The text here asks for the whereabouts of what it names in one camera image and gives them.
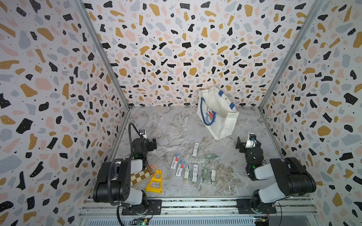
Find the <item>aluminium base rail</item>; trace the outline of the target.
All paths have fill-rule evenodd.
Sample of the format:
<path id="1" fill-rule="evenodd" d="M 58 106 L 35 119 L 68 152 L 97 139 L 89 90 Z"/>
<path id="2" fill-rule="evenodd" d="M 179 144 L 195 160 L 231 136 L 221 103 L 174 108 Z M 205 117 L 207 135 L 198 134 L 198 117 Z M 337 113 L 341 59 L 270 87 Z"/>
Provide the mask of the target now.
<path id="1" fill-rule="evenodd" d="M 159 215 L 148 215 L 150 226 L 321 226 L 309 196 L 278 201 L 272 211 L 247 210 L 248 196 L 166 197 L 157 206 Z"/>

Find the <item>green compass set case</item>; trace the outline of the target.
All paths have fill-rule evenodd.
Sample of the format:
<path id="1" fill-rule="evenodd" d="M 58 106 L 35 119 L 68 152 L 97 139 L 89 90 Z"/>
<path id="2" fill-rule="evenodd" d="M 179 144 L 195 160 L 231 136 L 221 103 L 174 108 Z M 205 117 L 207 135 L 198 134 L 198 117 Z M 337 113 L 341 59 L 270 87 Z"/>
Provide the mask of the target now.
<path id="1" fill-rule="evenodd" d="M 208 180 L 208 170 L 209 170 L 209 168 L 208 168 L 207 166 L 202 166 L 201 183 L 203 183 L 203 184 L 207 183 L 207 180 Z"/>

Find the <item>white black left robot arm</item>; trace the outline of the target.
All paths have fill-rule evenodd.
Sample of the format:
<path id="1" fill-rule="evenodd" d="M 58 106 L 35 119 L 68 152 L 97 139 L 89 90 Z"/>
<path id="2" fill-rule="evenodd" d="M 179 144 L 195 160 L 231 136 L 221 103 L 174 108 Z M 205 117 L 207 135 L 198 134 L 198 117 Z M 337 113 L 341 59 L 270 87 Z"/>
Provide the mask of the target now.
<path id="1" fill-rule="evenodd" d="M 117 206 L 117 215 L 160 215 L 162 201 L 149 201 L 145 191 L 133 188 L 153 175 L 147 155 L 155 149 L 156 139 L 137 138 L 132 142 L 132 157 L 103 163 L 93 189 L 94 202 Z"/>

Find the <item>green compass set horizontal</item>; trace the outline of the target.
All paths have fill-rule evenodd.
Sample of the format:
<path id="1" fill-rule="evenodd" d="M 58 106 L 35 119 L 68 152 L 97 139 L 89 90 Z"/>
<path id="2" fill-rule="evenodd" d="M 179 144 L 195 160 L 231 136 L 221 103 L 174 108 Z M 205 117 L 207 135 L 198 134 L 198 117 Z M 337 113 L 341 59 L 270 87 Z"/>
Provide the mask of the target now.
<path id="1" fill-rule="evenodd" d="M 214 160 L 219 160 L 220 159 L 220 155 L 218 153 L 208 153 L 205 154 L 205 156 L 203 157 L 204 161 L 214 161 Z"/>

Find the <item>yellow plastic triangular stand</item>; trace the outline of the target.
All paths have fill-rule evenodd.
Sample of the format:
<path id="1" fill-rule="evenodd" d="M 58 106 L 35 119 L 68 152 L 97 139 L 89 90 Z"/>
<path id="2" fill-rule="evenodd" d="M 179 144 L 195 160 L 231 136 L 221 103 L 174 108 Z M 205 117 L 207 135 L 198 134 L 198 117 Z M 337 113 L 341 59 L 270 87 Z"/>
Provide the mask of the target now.
<path id="1" fill-rule="evenodd" d="M 147 192 L 161 194 L 163 192 L 163 175 L 162 170 L 156 170 L 153 177 L 146 186 Z"/>

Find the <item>compass set red label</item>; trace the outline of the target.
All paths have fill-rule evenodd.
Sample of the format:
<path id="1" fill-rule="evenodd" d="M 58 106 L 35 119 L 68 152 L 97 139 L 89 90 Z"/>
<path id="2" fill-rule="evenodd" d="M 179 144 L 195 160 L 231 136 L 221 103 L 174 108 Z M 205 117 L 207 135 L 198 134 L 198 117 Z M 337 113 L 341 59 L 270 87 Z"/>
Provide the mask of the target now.
<path id="1" fill-rule="evenodd" d="M 180 160 L 180 154 L 179 153 L 175 153 L 172 159 L 172 163 L 171 163 L 171 169 L 175 170 L 177 169 L 177 166 L 179 164 L 179 160 Z"/>
<path id="2" fill-rule="evenodd" d="M 176 174 L 175 174 L 177 177 L 182 176 L 184 165 L 185 165 L 185 160 L 184 159 L 179 159 L 178 165 L 177 165 L 177 168 L 176 168 Z"/>

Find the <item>clear compass set rightmost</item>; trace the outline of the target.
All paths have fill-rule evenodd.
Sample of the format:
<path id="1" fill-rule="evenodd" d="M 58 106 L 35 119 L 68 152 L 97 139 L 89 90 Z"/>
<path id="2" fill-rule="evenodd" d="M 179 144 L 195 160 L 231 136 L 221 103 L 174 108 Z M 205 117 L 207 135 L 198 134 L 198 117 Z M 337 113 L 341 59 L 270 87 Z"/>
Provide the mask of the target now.
<path id="1" fill-rule="evenodd" d="M 217 173 L 217 167 L 211 166 L 210 168 L 210 184 L 214 185 L 216 183 L 216 173 Z"/>

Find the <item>white canvas bag blue handles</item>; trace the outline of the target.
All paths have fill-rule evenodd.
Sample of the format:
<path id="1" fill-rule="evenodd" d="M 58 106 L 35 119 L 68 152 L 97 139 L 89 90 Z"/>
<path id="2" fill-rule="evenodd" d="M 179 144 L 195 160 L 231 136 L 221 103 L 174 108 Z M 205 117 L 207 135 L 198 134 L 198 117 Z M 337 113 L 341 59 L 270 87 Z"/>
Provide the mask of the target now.
<path id="1" fill-rule="evenodd" d="M 239 112 L 226 94 L 213 86 L 199 91 L 197 115 L 214 139 L 220 140 L 233 133 Z"/>

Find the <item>brown checkered chess board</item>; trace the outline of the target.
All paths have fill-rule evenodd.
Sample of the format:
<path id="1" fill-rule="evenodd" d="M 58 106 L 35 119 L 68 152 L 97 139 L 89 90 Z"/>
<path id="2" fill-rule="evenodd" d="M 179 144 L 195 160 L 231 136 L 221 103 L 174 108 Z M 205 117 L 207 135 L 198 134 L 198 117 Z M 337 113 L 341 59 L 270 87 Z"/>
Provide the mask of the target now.
<path id="1" fill-rule="evenodd" d="M 147 179 L 151 178 L 153 174 L 154 172 L 152 168 L 147 165 L 147 167 L 143 171 L 131 175 L 131 187 L 134 187 L 139 183 L 146 181 Z"/>

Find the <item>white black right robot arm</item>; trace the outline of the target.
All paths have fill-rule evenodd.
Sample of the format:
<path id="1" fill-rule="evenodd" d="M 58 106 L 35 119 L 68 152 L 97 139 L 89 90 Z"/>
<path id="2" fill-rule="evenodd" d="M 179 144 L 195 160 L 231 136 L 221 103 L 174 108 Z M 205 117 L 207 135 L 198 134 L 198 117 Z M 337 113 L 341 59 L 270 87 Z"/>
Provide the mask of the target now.
<path id="1" fill-rule="evenodd" d="M 249 206 L 255 213 L 271 213 L 273 205 L 294 195 L 305 195 L 316 191 L 316 181 L 295 158 L 271 158 L 264 160 L 261 142 L 255 134 L 249 134 L 246 142 L 237 138 L 236 149 L 245 155 L 246 174 L 252 181 L 275 179 L 270 186 L 255 190 Z"/>

